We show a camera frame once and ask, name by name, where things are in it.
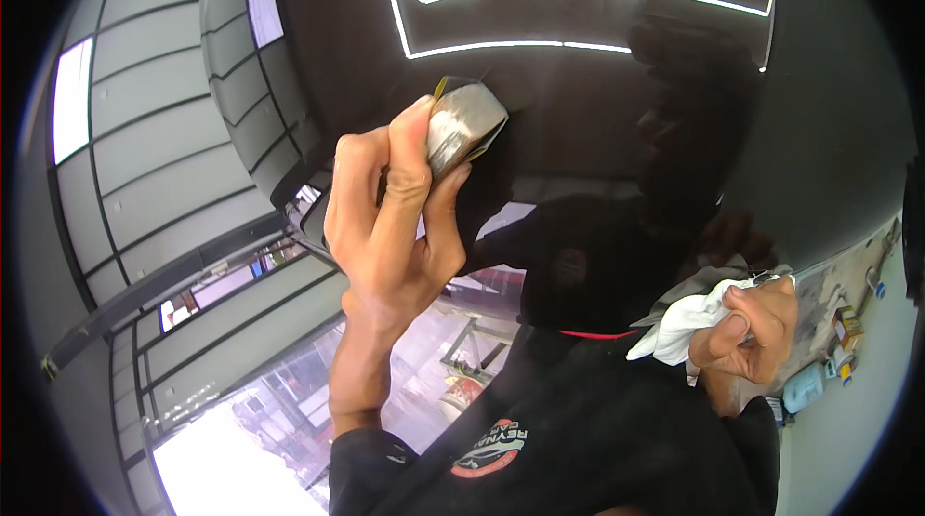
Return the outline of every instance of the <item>person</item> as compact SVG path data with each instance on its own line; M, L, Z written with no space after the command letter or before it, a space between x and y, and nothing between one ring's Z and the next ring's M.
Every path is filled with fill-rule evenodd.
M337 147L325 234L350 287L330 373L331 513L773 513L773 414L762 397L740 412L734 384L768 382L787 360L790 278L730 288L731 313L691 339L695 387L684 365L626 360L637 337L522 325L503 370L427 450L383 430L391 349L466 263L455 203L471 165L431 188L432 105Z

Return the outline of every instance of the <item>forearm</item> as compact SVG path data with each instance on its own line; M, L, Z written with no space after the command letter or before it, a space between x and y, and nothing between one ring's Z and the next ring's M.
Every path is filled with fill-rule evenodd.
M356 329L348 321L334 354L328 406L334 437L360 427L382 427L379 413L388 399L394 341Z
M738 377L722 371L701 369L697 383L707 391L710 406L721 418L738 417L739 382Z

